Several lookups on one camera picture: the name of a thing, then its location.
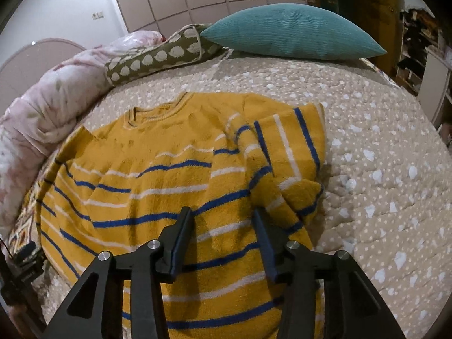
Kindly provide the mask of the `teal corduroy pillow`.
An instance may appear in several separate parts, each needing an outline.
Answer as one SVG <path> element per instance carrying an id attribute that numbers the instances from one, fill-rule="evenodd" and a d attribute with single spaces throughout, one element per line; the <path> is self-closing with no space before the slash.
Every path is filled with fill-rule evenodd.
<path id="1" fill-rule="evenodd" d="M 249 54 L 309 60 L 355 60 L 386 53 L 368 33 L 326 9 L 295 3 L 248 8 L 206 28 L 201 36 Z"/>

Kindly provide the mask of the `beige dotted quilt bedspread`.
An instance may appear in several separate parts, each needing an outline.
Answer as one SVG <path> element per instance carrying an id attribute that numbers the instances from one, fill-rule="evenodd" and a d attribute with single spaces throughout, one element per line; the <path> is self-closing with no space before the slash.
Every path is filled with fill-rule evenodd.
<path id="1" fill-rule="evenodd" d="M 451 294 L 451 155 L 411 94 L 366 60 L 322 64 L 230 51 L 121 86 L 86 125 L 99 128 L 134 104 L 154 107 L 188 90 L 320 101 L 328 154 L 310 230 L 315 248 L 350 251 L 407 338 L 438 328 Z"/>

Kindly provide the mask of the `wooden door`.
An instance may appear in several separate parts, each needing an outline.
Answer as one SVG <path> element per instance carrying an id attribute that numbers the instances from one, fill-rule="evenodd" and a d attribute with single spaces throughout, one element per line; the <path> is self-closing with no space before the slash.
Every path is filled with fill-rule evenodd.
<path id="1" fill-rule="evenodd" d="M 371 62 L 393 77 L 401 56 L 402 0 L 318 0 L 321 8 L 345 17 L 371 35 L 386 54 L 373 57 Z"/>

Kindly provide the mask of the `pink rounded headboard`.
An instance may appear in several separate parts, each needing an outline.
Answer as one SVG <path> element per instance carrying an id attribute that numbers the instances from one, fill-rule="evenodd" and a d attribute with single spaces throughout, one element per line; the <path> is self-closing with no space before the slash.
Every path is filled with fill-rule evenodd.
<path id="1" fill-rule="evenodd" d="M 85 48 L 62 38 L 33 41 L 18 50 L 1 65 L 0 110 L 1 115 L 31 86 L 55 65 L 70 59 Z"/>

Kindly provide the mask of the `olive dotted bolster pillow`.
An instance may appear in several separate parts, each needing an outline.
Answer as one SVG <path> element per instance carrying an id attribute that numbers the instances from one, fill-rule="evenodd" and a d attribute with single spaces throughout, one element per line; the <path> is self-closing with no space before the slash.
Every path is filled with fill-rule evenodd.
<path id="1" fill-rule="evenodd" d="M 207 24 L 187 25 L 166 41 L 152 47 L 137 47 L 105 64 L 105 75 L 112 86 L 119 86 L 159 71 L 205 62 L 223 49 L 201 36 Z"/>

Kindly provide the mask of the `yellow striped knit sweater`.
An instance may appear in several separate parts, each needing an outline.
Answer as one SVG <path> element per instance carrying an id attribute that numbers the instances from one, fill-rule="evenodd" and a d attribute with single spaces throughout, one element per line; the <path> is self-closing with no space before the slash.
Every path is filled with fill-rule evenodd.
<path id="1" fill-rule="evenodd" d="M 264 208 L 309 246 L 325 154 L 318 103 L 187 92 L 133 108 L 63 143 L 37 196 L 41 246 L 75 283 L 99 252 L 134 251 L 189 207 L 195 232 L 182 271 L 162 288 L 170 336 L 275 338 L 283 287 L 264 275 L 252 214 Z"/>

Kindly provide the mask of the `geometric patterned fleece blanket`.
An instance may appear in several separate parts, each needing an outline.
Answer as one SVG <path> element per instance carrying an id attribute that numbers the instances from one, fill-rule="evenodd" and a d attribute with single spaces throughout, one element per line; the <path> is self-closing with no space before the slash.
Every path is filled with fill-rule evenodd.
<path id="1" fill-rule="evenodd" d="M 30 199 L 23 203 L 15 225 L 8 236 L 8 248 L 12 255 L 18 253 L 20 249 L 30 242 L 36 244 L 36 249 L 41 246 L 35 211 L 35 201 Z"/>

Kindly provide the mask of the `pink floral fleece blanket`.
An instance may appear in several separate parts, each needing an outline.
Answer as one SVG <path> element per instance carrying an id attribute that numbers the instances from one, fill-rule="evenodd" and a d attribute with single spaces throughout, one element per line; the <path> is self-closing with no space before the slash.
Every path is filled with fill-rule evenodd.
<path id="1" fill-rule="evenodd" d="M 15 225 L 42 163 L 82 115 L 111 89 L 105 64 L 128 50 L 164 41 L 158 31 L 135 31 L 85 50 L 48 70 L 1 117 L 1 236 Z"/>

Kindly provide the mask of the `white shelf cabinet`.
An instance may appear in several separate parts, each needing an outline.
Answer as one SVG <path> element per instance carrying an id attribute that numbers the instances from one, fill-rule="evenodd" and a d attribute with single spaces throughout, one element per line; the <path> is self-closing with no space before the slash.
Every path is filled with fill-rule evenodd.
<path id="1" fill-rule="evenodd" d="M 401 56 L 396 81 L 414 95 L 436 129 L 451 122 L 451 47 L 424 9 L 400 13 Z"/>

